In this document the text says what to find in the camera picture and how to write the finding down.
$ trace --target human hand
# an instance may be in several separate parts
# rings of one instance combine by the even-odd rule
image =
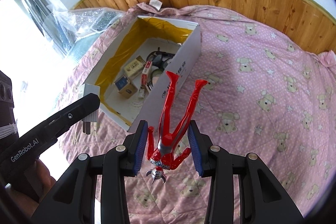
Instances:
[[[44,165],[41,160],[37,160],[35,163],[35,169],[38,178],[40,179],[43,186],[43,195],[41,196],[39,202],[43,200],[49,190],[54,186],[56,180],[50,175],[49,169]],[[12,188],[8,191],[11,198],[19,206],[19,208],[28,216],[31,217],[38,207],[39,203],[32,200],[25,194],[22,194]]]

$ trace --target silver helmet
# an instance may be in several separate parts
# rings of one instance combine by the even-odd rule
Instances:
[[[163,170],[157,170],[155,167],[152,170],[148,170],[146,173],[146,176],[148,177],[150,174],[152,174],[152,184],[155,180],[162,179],[163,183],[166,182],[166,175],[163,173]]]

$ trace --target plastic bag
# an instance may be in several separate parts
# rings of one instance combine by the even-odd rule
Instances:
[[[53,10],[44,21],[43,34],[63,58],[77,62],[98,36],[124,14],[111,8]]]

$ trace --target pink blanket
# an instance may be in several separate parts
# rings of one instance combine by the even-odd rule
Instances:
[[[58,102],[65,107],[115,36],[139,14],[198,22],[202,54],[175,99],[174,128],[182,117],[194,81],[207,79],[193,115],[201,133],[230,153],[257,153],[283,184],[303,215],[324,192],[335,172],[336,135],[334,95],[336,60],[333,52],[320,56],[304,52],[287,36],[236,12],[211,6],[191,6],[159,13],[145,4],[132,8],[94,43],[68,79]],[[81,133],[77,124],[59,146],[69,162],[80,153],[106,153],[123,142],[126,132],[104,113]],[[184,137],[178,155],[188,146]],[[139,175],[126,178],[132,224],[204,222],[210,180],[201,179],[189,156],[167,172],[165,185],[151,185],[144,160]],[[239,218],[238,180],[235,177],[235,219]],[[98,181],[97,198],[100,198]]]

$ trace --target black eyeglasses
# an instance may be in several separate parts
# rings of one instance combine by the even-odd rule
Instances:
[[[168,64],[171,62],[171,59],[175,54],[169,52],[161,52],[160,47],[157,48],[157,51],[151,52],[147,56],[147,61],[152,61],[152,65],[158,67],[161,70],[164,70]]]

